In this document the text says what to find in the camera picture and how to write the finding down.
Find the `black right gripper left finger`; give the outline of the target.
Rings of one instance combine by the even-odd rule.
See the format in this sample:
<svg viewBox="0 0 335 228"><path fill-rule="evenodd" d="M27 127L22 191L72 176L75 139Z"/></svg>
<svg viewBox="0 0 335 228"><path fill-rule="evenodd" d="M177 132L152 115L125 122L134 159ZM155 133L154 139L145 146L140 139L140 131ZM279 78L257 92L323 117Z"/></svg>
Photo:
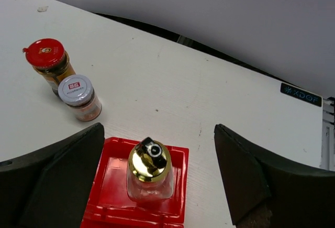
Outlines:
<svg viewBox="0 0 335 228"><path fill-rule="evenodd" d="M104 141L104 127L95 123L2 161L1 227L80 227Z"/></svg>

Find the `clear glass bottle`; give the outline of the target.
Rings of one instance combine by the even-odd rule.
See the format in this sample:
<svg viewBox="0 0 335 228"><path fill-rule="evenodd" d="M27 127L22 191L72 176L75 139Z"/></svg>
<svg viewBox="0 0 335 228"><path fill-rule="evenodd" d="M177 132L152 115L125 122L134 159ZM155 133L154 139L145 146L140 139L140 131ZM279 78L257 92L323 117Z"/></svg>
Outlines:
<svg viewBox="0 0 335 228"><path fill-rule="evenodd" d="M174 192L170 152L151 137L135 145L128 157L127 194L135 202L159 202Z"/></svg>

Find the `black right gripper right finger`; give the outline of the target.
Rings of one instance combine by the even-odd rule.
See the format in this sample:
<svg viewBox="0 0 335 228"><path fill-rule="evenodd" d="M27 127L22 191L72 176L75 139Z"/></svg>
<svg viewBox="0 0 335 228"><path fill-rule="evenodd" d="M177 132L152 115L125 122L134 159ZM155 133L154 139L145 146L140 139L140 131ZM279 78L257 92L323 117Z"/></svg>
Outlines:
<svg viewBox="0 0 335 228"><path fill-rule="evenodd" d="M334 172L304 165L218 124L215 149L236 227L334 227Z"/></svg>

